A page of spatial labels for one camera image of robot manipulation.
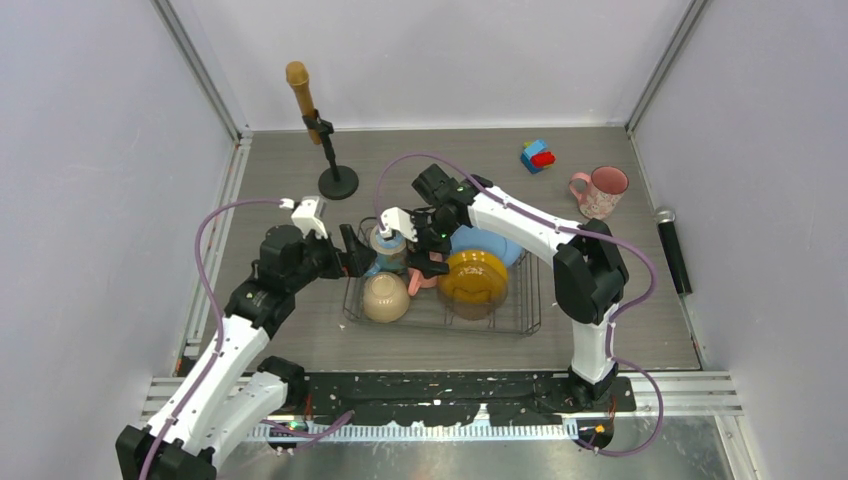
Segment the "pink patterned mug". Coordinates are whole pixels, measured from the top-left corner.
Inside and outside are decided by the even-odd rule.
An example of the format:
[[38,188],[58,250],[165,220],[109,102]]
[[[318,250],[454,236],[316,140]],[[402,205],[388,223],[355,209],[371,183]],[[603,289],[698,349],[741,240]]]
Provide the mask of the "pink patterned mug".
[[575,173],[569,183],[578,210],[588,219],[606,219],[630,186],[624,171],[613,166],[600,166],[591,173]]

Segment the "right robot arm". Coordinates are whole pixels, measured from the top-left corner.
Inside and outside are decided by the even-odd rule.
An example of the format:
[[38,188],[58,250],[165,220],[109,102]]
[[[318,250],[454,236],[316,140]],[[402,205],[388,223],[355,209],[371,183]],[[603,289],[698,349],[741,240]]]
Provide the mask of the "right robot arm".
[[447,279],[448,261],[429,256],[447,251],[450,237],[462,226],[498,234],[545,262],[553,272],[557,305],[573,322],[567,383],[572,400],[589,411],[605,403],[620,365],[612,353],[612,329],[629,280],[620,253],[624,242],[601,220],[580,224],[558,218],[487,179],[472,175],[459,181],[436,164],[420,173],[412,187],[431,211],[405,213],[407,224],[399,231],[412,249],[411,266]]

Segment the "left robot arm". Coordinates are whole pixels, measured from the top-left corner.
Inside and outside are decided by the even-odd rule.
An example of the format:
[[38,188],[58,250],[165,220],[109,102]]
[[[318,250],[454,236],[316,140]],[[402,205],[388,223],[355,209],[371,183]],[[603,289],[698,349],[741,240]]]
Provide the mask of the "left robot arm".
[[298,412],[307,398],[304,370],[263,360],[243,388],[236,383],[295,309],[295,296],[317,279],[361,277],[376,259],[349,224],[344,246],[293,225],[269,229],[251,275],[231,294],[222,326],[197,364],[142,428],[116,441],[125,479],[214,479],[248,433],[273,411]]

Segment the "plain pink mug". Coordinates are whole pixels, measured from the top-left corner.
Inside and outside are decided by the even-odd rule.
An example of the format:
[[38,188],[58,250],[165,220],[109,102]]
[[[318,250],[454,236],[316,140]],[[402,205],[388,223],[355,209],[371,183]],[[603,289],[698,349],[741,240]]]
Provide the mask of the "plain pink mug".
[[438,278],[433,277],[430,279],[424,278],[421,273],[415,269],[411,269],[408,267],[409,274],[409,282],[408,282],[408,294],[410,296],[415,296],[421,289],[433,288],[437,285]]

